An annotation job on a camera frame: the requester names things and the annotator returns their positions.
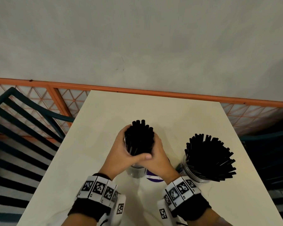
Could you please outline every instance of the bundle of black straws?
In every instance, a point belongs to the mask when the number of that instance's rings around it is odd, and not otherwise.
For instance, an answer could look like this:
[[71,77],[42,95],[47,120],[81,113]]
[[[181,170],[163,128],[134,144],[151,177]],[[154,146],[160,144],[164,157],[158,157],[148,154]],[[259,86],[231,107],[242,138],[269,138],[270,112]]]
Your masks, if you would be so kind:
[[198,178],[212,180],[216,182],[232,178],[236,174],[235,167],[230,159],[234,153],[229,148],[223,146],[223,142],[218,138],[212,138],[204,134],[195,134],[186,144],[186,163],[189,170]]
[[126,149],[132,156],[152,152],[154,144],[153,128],[146,125],[145,120],[133,121],[125,131]]

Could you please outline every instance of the hand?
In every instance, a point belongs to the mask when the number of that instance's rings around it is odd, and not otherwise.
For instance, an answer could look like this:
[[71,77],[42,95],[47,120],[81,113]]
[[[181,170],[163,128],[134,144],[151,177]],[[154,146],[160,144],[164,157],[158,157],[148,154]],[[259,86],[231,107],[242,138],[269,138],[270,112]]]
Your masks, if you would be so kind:
[[156,133],[154,133],[152,159],[141,161],[139,164],[161,177],[167,184],[180,177],[179,173],[172,167],[162,147],[161,139]]
[[125,147],[125,131],[131,125],[127,125],[117,134],[114,144],[104,162],[104,165],[100,169],[99,173],[103,173],[111,180],[113,180],[118,174],[125,171],[128,167],[135,163],[139,163],[144,160],[145,162],[152,158],[149,153],[142,153],[137,156],[132,156],[128,153]]

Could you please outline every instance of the transparent jar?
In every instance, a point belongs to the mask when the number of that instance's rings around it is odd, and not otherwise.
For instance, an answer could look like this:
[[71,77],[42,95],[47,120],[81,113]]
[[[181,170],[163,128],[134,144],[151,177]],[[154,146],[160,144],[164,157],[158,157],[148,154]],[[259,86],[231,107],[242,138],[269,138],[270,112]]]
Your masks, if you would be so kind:
[[186,163],[186,155],[183,156],[183,159],[181,163],[176,167],[176,170],[181,176],[189,176],[190,179],[192,179],[194,182],[198,184],[208,183],[210,181],[210,180],[198,178],[190,171],[188,164]]
[[133,164],[126,171],[133,178],[142,178],[147,174],[147,169],[138,164]]

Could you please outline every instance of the concrete wall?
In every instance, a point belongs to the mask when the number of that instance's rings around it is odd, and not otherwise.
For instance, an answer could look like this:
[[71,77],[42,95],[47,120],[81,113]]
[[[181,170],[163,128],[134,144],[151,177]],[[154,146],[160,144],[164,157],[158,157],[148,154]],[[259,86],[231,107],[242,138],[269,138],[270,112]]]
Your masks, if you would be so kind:
[[283,101],[283,0],[0,0],[0,77]]

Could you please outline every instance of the tabletop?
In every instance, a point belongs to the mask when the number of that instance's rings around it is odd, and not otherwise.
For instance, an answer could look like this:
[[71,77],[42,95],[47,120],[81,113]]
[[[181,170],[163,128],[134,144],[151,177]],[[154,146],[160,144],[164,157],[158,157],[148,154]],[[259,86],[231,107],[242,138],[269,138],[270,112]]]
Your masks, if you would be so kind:
[[[234,152],[237,174],[226,181],[200,185],[203,196],[234,226],[283,225],[219,102],[91,91],[18,226],[40,225],[70,208],[87,176],[101,168],[117,133],[142,119],[162,139],[174,167],[195,133],[218,137]],[[127,198],[122,225],[162,225],[156,203],[162,199],[165,182],[135,179],[126,172],[114,181]]]

